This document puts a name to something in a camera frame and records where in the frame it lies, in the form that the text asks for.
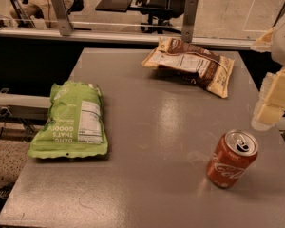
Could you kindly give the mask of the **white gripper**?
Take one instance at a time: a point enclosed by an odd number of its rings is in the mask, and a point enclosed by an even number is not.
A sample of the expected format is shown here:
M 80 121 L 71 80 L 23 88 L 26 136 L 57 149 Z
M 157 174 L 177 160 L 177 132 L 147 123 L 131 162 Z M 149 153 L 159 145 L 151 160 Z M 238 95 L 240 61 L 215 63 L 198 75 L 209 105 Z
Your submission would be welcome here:
M 253 112 L 252 128 L 267 131 L 285 113 L 285 13 L 274 28 L 267 30 L 251 44 L 250 49 L 260 53 L 271 51 L 272 59 L 284 66 L 276 74 L 266 74 Z

